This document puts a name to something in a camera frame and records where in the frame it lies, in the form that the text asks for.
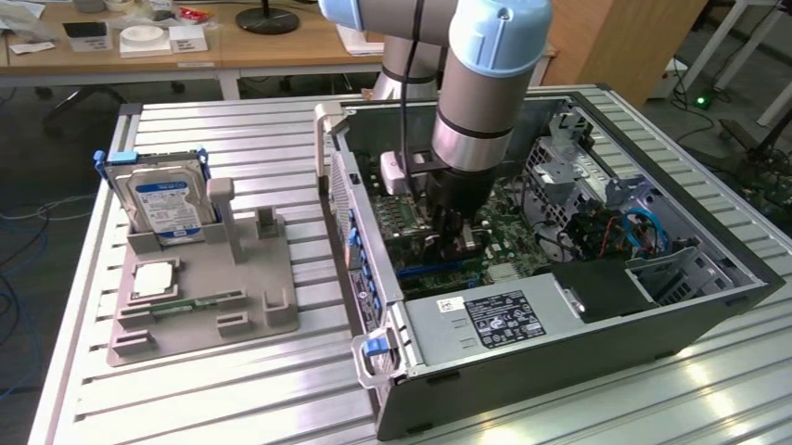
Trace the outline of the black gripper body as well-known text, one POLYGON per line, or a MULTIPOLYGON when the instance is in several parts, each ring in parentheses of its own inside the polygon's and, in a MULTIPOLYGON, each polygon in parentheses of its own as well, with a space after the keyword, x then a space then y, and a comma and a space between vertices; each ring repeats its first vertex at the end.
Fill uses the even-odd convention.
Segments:
POLYGON ((429 213, 433 223, 472 220, 486 203, 496 170, 464 172, 452 168, 437 170, 429 176, 429 213))

